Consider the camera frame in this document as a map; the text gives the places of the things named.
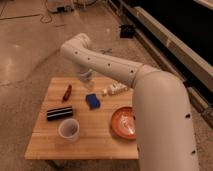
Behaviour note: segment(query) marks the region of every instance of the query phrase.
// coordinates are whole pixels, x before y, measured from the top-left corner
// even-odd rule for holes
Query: cable
[[[7,0],[5,0],[4,6],[3,6],[2,10],[1,10],[1,13],[0,13],[0,17],[3,14],[3,11],[4,11],[5,7],[6,7],[6,5],[7,5]],[[51,23],[52,22],[52,16],[50,15],[50,10],[47,7],[47,0],[45,0],[44,5],[45,5],[46,10],[48,11],[49,20],[44,20],[44,18],[45,18],[44,14],[32,14],[32,15],[22,15],[22,16],[16,16],[16,17],[6,17],[6,18],[0,18],[0,20],[11,20],[11,19],[18,19],[18,18],[27,18],[27,17],[41,16],[40,22],[42,24]]]
[[[0,17],[2,16],[2,14],[3,14],[4,9],[5,9],[6,6],[7,6],[7,0],[4,1],[3,8],[2,8],[2,10],[0,12]]]
[[[86,5],[86,6],[91,6],[91,5],[95,4],[97,1],[98,1],[98,0],[94,0],[93,2],[88,3],[88,4],[85,4],[85,5]],[[84,4],[80,4],[80,3],[77,3],[77,2],[75,2],[75,4],[78,5],[78,6],[84,6]]]

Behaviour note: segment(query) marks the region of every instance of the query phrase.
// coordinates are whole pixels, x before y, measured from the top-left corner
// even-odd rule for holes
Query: metal stand
[[[57,171],[63,170],[63,168],[58,166],[53,160],[45,160],[45,162],[54,170],[57,170]]]

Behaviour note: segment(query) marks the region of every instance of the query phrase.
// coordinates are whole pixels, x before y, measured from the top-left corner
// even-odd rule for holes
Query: blue block
[[[101,106],[101,103],[97,99],[95,93],[86,95],[86,102],[89,105],[90,110],[99,108]]]

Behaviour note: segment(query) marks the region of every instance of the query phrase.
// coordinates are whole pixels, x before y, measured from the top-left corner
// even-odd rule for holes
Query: cup
[[[58,133],[62,138],[75,142],[79,137],[79,123],[75,119],[65,119],[58,128]]]

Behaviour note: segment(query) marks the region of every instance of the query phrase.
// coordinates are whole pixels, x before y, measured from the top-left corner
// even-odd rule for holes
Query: table top
[[[97,98],[101,107],[89,110],[85,101],[91,88],[74,77],[53,78],[41,106],[30,142],[26,159],[138,159],[136,141],[118,137],[110,126],[113,112],[123,106],[132,106],[132,90],[114,96],[101,96],[101,90],[115,83],[106,77],[93,78]],[[61,99],[72,85],[72,94],[67,102]],[[72,106],[73,118],[80,124],[79,139],[75,143],[63,139],[58,134],[58,126],[64,119],[47,121],[46,111]]]

